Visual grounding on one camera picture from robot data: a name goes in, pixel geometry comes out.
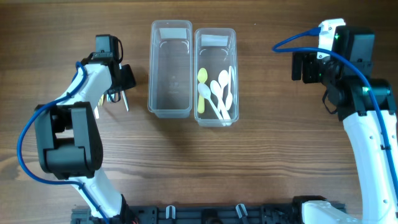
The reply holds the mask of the thick-handled white spoon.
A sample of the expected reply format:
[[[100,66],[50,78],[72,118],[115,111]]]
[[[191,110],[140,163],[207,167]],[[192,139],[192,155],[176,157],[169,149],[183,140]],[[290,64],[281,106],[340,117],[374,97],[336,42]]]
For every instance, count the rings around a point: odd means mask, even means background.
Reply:
[[[233,69],[232,66],[229,66],[228,94],[227,94],[226,102],[225,102],[226,103],[226,109],[228,111],[231,109],[232,102],[233,102],[233,94],[232,94],[232,91],[231,91],[232,85],[233,85],[233,82],[234,82],[233,75],[234,75],[234,69]]]

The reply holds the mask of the pale blue plastic fork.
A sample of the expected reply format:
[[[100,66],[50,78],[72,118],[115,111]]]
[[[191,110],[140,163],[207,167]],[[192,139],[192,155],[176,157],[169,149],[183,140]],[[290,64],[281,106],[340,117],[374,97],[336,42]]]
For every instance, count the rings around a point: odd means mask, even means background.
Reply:
[[[114,94],[108,94],[106,99],[107,99],[107,102],[114,103],[114,98],[115,98]]]

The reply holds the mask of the white spoon bowl down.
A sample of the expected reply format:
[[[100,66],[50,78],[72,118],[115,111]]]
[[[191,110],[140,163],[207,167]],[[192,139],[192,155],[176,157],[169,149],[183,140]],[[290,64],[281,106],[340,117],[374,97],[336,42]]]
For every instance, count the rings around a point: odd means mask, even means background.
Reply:
[[[211,108],[213,109],[216,117],[218,118],[218,120],[220,121],[220,123],[223,126],[231,126],[232,122],[229,122],[231,118],[229,116],[227,116],[226,119],[224,119],[224,117],[223,117],[224,112],[226,112],[226,106],[222,102],[220,84],[217,81],[213,80],[210,83],[210,90],[211,90],[212,94],[216,96],[216,99],[218,100],[218,102],[221,104],[221,106],[220,106],[221,111],[218,111],[218,108],[215,106],[215,104],[212,102],[212,100],[209,99]]]

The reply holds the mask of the yellow plastic fork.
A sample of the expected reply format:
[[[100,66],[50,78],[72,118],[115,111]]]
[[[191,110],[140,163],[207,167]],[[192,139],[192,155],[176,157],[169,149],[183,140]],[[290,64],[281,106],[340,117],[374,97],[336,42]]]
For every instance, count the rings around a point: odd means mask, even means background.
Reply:
[[[104,95],[101,95],[99,102],[98,102],[98,106],[103,106],[104,103]]]

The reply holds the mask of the white spoon bowl up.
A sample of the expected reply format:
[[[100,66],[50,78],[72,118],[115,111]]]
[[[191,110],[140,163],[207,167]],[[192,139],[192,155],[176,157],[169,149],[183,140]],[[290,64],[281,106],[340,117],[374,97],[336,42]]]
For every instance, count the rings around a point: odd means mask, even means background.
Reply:
[[[218,76],[218,83],[221,87],[221,94],[224,93],[224,87],[228,87],[229,82],[229,73],[226,70],[222,70]]]

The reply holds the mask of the yellow plastic spoon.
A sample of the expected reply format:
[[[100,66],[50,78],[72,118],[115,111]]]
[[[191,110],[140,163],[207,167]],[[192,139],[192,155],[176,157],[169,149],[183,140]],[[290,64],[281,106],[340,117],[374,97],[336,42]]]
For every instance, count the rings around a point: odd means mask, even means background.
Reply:
[[[208,78],[208,73],[205,68],[201,68],[198,71],[197,79],[199,83],[205,83]],[[205,99],[199,95],[198,96],[198,113],[202,114],[205,111]]]

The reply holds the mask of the thin white plastic fork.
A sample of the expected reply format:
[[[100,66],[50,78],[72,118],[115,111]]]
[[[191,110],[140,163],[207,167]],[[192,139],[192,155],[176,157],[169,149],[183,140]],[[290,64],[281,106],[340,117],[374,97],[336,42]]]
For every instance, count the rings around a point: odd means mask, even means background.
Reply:
[[[128,111],[129,111],[129,103],[128,103],[127,96],[126,96],[124,90],[121,91],[121,96],[123,97],[124,105],[125,105],[125,107],[126,107],[126,111],[128,112]]]

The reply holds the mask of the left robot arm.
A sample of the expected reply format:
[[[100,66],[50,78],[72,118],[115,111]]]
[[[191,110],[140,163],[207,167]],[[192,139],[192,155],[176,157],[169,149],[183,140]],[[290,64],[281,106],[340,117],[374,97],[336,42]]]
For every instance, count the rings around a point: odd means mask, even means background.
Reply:
[[[35,175],[49,185],[72,185],[90,207],[97,223],[138,223],[102,169],[103,144],[95,109],[100,99],[121,100],[121,92],[135,87],[129,65],[123,65],[123,45],[110,34],[97,35],[95,51],[78,61],[67,90],[56,100],[38,105],[27,123],[35,127],[39,164],[55,180]]]

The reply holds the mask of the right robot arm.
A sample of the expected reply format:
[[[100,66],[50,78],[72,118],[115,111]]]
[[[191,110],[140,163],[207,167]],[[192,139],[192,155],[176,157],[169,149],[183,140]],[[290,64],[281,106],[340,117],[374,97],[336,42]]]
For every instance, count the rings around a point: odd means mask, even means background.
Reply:
[[[354,152],[363,201],[362,223],[397,222],[397,106],[388,81],[374,79],[371,29],[323,21],[305,32],[317,47],[294,47],[292,79],[321,83],[324,104],[343,123]]]

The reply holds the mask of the thin-handled white spoon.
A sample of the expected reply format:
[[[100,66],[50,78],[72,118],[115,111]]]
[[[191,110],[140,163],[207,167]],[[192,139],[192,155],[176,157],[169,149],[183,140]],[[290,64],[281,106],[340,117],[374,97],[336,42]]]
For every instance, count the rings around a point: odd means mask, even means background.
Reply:
[[[204,83],[199,83],[199,84],[198,84],[198,92],[199,92],[199,94],[200,94],[204,99],[206,99],[206,100],[209,101],[209,103],[210,103],[210,105],[211,105],[213,111],[215,112],[215,115],[216,115],[216,116],[218,117],[218,119],[221,121],[221,124],[222,124],[223,126],[226,126],[226,124],[225,124],[225,122],[224,122],[224,119],[223,119],[221,113],[217,110],[215,104],[214,104],[213,101],[211,100],[211,90],[210,90],[210,88],[209,88],[206,84],[204,84]]]

